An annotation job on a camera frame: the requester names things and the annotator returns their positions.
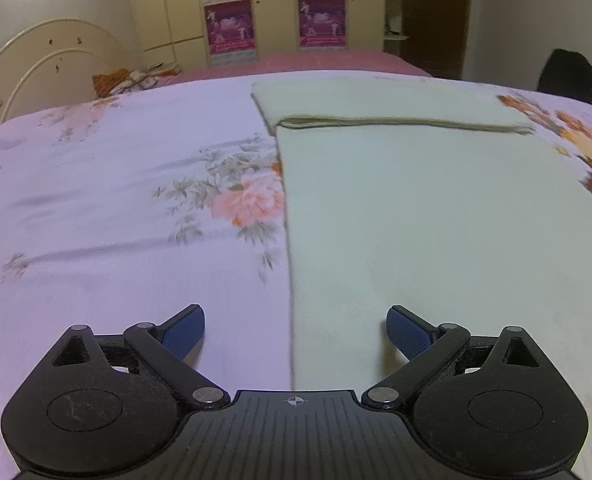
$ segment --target headboard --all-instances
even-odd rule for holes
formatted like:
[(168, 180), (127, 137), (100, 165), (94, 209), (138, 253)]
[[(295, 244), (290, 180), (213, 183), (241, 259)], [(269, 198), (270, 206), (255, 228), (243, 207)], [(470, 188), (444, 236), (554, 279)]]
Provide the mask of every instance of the headboard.
[(140, 68), (107, 31), (76, 18), (38, 23), (0, 49), (0, 124), (96, 98), (92, 75)]

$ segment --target pink poster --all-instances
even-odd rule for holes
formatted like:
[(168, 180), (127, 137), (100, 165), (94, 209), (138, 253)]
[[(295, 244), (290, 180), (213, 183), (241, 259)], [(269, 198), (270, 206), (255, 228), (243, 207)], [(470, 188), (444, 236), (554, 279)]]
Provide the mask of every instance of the pink poster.
[(345, 46), (345, 0), (298, 0), (301, 47)]
[(205, 7), (209, 53), (214, 55), (253, 50), (252, 2), (228, 2)]

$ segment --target light green cloth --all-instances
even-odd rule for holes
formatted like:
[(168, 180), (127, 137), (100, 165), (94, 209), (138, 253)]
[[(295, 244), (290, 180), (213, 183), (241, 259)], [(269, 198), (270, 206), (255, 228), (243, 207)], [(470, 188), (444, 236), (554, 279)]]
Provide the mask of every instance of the light green cloth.
[[(270, 121), (280, 123), (280, 110), (315, 116), (308, 98), (295, 106), (300, 90), (277, 88), (290, 102)], [(474, 109), (435, 107), (441, 121), (457, 112), (457, 121), (477, 122)], [(524, 326), (589, 413), (575, 471), (592, 479), (592, 196), (566, 161), (533, 136), (433, 126), (279, 126), (277, 135), (294, 387), (354, 388), (360, 396), (396, 369), (382, 332), (392, 304), (476, 335)]]
[(440, 79), (317, 78), (259, 81), (252, 95), (271, 133), (358, 124), (432, 124), (531, 133), (531, 123), (493, 94)]

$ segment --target bed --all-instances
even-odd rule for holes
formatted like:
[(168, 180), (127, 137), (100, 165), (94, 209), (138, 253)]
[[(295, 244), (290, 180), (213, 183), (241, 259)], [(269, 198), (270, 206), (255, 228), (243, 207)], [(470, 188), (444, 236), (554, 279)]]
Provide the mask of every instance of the bed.
[[(0, 413), (68, 326), (121, 333), (190, 303), (201, 304), (207, 323), (202, 348), (191, 356), (199, 371), (230, 392), (299, 387), (282, 168), (251, 85), (338, 74), (422, 77), (334, 68), (185, 75), (190, 81), (164, 88), (19, 111), (0, 125)], [(485, 88), (523, 112), (592, 195), (592, 107)], [(552, 330), (573, 333), (564, 318), (556, 323)], [(482, 327), (484, 335), (500, 328)], [(574, 334), (576, 347), (545, 351), (554, 364), (575, 351), (589, 361), (586, 338), (591, 334)], [(388, 352), (376, 356), (382, 373), (401, 363)], [(575, 471), (592, 480), (588, 370), (592, 365), (566, 379), (591, 421)], [(15, 471), (0, 436), (0, 480)]]

